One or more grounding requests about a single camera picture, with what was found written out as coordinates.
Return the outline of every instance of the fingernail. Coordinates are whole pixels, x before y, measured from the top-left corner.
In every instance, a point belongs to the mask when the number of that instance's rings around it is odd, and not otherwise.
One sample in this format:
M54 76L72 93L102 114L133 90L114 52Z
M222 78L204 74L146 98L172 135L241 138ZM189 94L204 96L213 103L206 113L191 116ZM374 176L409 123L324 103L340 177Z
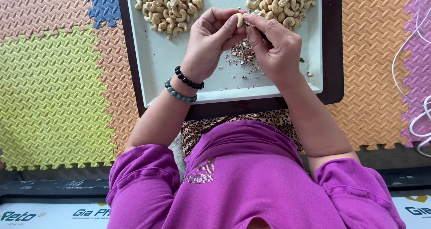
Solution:
M253 33L253 31L251 30L251 27L247 27L245 29L245 32L247 33L248 36L250 36Z

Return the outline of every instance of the leopard print pants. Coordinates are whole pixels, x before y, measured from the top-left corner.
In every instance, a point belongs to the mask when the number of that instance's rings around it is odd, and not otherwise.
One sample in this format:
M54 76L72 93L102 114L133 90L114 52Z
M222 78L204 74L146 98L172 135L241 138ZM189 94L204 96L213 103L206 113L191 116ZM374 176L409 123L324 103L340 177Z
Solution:
M219 118L206 118L201 120L185 121L181 129L183 138L181 141L183 148L183 158L190 155L193 147L199 142L203 134L208 133L214 127L238 120L257 120L279 129L290 137L298 146L298 153L305 154L298 136L290 120L289 110L281 109L268 112L260 112L248 115L225 116Z

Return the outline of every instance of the sleeve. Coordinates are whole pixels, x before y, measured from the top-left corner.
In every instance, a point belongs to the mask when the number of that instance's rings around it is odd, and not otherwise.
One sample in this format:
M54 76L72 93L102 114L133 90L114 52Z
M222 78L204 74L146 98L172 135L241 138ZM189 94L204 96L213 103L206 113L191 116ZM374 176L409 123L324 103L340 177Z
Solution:
M122 154L112 166L108 229L161 228L180 184L171 150L143 145Z
M380 174L351 158L326 162L315 180L347 228L406 228Z

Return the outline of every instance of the tray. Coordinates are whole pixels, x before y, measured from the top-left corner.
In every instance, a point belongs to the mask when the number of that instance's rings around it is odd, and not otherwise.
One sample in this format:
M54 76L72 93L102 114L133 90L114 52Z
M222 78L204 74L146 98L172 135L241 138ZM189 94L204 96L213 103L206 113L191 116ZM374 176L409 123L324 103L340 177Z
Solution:
M322 41L321 41L321 0L310 7L303 24L296 31L302 39L300 63L301 73L315 93L322 92ZM169 42L166 35L150 30L152 24L146 22L140 10L136 10L135 0L128 0L132 21L134 47L143 93L144 106L148 108L164 89L164 81L173 76L174 67L180 65L186 53L189 32L180 33L180 38ZM247 10L246 0L204 0L204 10L210 7L238 8ZM223 53L213 75L205 81L205 89L198 92L194 104L227 102L245 99L261 99L280 96L278 89L261 71L252 72L250 66L228 64Z

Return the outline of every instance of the textured mat surface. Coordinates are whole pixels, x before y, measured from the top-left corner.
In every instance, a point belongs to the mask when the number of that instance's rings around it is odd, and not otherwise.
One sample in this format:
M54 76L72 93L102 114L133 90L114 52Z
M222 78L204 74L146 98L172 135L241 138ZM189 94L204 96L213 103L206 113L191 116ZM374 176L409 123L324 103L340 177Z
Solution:
M418 16L418 25L423 21L428 9L431 7L431 0L421 0L419 15L418 7L419 0L412 0L411 3L406 5L406 14L412 16L411 20L406 22L406 32L412 33L416 29L416 19ZM431 41L431 14L422 24L419 31L425 39ZM404 61L404 65L410 71L410 76L404 79L404 85L409 87L410 92L408 97L416 104L423 105L425 98L431 95L431 44L421 39L416 32L404 48L411 51L410 58ZM403 120L407 120L410 125L410 122L423 111L423 108L409 103L409 111L403 113L402 118ZM424 116L415 122L413 131L417 134L430 133L431 121L427 116ZM402 136L407 138L407 143L405 144L407 147L412 147L412 142L427 139L412 135L408 128L402 130Z
M108 27L117 26L115 20L121 18L118 0L91 0L93 9L88 9L89 17L94 17L94 27L102 27L101 22L108 22Z
M71 32L72 26L90 23L86 0L1 0L0 42L6 37L28 39L32 33L43 36L43 31L56 34L58 28Z
M394 143L407 141L401 138L401 129L407 127L401 113L407 111L407 104L402 104L391 64L409 35L404 32L404 22L410 19L405 14L408 0L342 1L345 94L328 110L354 149L368 145L373 150L377 144L394 148ZM398 63L400 82L406 75L403 63Z
M8 170L114 161L98 39L91 25L82 27L0 44L0 146Z
M106 91L103 95L109 101L106 112L112 116L109 127L115 130L112 142L117 144L117 149L114 150L117 157L124 152L130 133L139 118L123 25L118 20L117 27L111 28L107 22L103 22L102 28L92 31L99 39L94 49L101 55L97 65L104 70L101 81L106 84Z

